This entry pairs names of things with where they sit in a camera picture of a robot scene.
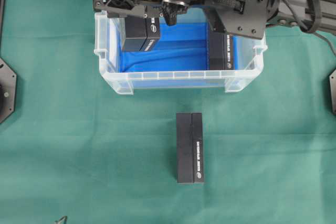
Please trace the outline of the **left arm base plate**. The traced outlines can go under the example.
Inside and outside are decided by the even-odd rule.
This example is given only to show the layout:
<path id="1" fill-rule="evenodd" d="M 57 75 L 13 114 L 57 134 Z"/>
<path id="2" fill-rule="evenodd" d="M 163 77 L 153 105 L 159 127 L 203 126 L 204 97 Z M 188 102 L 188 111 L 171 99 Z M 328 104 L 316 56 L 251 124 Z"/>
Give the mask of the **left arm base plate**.
<path id="1" fill-rule="evenodd" d="M 11 67 L 1 59 L 1 123 L 15 111 L 17 75 Z"/>

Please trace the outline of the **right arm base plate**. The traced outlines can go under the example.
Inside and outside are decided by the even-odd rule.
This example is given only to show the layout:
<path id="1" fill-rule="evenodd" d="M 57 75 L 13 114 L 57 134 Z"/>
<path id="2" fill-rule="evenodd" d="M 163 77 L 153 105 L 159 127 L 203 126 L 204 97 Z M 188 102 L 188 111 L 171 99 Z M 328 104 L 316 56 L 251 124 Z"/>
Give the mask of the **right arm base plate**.
<path id="1" fill-rule="evenodd" d="M 332 113 L 336 114 L 336 69 L 329 75 Z"/>

